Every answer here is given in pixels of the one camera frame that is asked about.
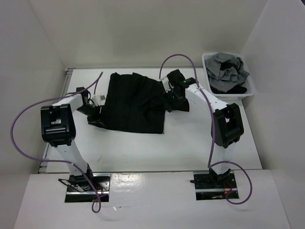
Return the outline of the black skirt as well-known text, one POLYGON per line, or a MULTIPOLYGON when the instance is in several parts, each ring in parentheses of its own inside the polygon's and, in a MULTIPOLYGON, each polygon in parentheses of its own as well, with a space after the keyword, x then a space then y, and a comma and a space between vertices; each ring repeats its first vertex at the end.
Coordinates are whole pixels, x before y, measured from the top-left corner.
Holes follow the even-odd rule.
MULTIPOLYGON (((137 73, 110 76, 105 104, 104 129, 140 134, 162 134, 169 99, 160 81, 137 73)), ((189 102, 172 111, 189 112, 189 102)))

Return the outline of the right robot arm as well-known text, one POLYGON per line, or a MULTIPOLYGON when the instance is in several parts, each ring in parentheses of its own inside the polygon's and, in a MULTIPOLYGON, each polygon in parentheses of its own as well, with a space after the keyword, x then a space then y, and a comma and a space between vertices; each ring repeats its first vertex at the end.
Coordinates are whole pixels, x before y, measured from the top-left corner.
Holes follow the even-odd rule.
POLYGON ((192 102, 211 115, 211 137, 213 152, 209 156, 209 183, 220 187, 229 176, 232 152, 240 137, 244 134, 244 126, 240 108, 237 104, 229 104, 205 90, 194 78, 186 79, 179 70, 174 70, 160 79, 169 99, 168 111, 192 102))

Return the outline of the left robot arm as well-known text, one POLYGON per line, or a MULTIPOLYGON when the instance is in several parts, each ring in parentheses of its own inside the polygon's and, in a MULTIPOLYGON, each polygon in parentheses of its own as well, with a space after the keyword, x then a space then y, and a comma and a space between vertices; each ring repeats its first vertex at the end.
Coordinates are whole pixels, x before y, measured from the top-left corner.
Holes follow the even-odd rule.
POLYGON ((41 108, 42 139, 54 147, 65 161, 69 161, 68 182, 76 191, 92 191, 95 179, 75 143, 76 126, 73 112, 78 111, 86 115, 89 125, 105 127, 102 122, 102 106, 91 102, 90 95, 87 89, 78 87, 76 92, 70 93, 67 98, 41 108))

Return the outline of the white plastic basket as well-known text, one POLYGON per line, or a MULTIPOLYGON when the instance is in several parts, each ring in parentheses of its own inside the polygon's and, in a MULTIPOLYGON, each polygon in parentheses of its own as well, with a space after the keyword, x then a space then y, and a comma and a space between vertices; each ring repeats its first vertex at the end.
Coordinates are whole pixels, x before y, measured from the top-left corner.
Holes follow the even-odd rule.
POLYGON ((204 53, 202 55, 204 77, 205 77, 205 81, 206 81, 206 84, 207 84, 206 88, 209 91, 209 93, 211 93, 212 95, 220 98, 223 101, 242 100, 245 97, 253 96, 254 93, 255 93, 255 86, 254 86, 254 82, 253 82, 253 79, 252 79, 251 75, 249 75, 247 77, 246 81, 242 84, 242 87, 247 89, 246 93, 244 93, 244 94, 215 94, 215 93, 212 92, 211 87, 210 87, 210 83, 209 83, 209 79, 208 79, 205 60, 212 57, 215 54, 217 54, 217 53, 216 52, 210 52, 210 53, 204 53))

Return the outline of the black garment in basket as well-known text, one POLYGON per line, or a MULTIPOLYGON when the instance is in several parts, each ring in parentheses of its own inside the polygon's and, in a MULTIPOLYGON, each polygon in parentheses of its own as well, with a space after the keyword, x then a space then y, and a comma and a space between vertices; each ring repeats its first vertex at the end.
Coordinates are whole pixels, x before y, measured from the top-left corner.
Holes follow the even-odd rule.
POLYGON ((244 94, 242 87, 249 73, 243 69, 243 62, 235 64, 232 60, 213 64, 207 70, 210 87, 215 94, 244 94))

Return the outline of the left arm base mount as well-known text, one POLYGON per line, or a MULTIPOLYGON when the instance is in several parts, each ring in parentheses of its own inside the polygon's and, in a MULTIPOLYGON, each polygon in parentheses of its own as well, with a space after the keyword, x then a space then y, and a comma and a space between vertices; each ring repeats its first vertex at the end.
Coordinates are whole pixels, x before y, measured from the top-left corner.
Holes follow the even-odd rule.
MULTIPOLYGON (((65 194, 65 203, 83 203, 94 202, 97 200, 96 194, 90 184, 81 178, 77 181, 72 176, 69 179, 59 178, 58 181, 67 187, 65 194)), ((97 190, 101 202, 109 201, 109 192, 111 184, 111 175, 103 173, 93 173, 91 182, 97 190)))

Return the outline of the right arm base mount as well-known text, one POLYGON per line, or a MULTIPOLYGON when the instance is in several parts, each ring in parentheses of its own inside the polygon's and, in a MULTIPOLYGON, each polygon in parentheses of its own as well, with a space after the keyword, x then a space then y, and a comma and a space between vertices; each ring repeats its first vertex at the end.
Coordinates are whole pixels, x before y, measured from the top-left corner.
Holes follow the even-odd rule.
POLYGON ((214 180, 208 171, 193 174, 190 183, 194 184, 196 200, 221 200, 228 194, 229 199, 239 199, 233 172, 220 181, 214 180))

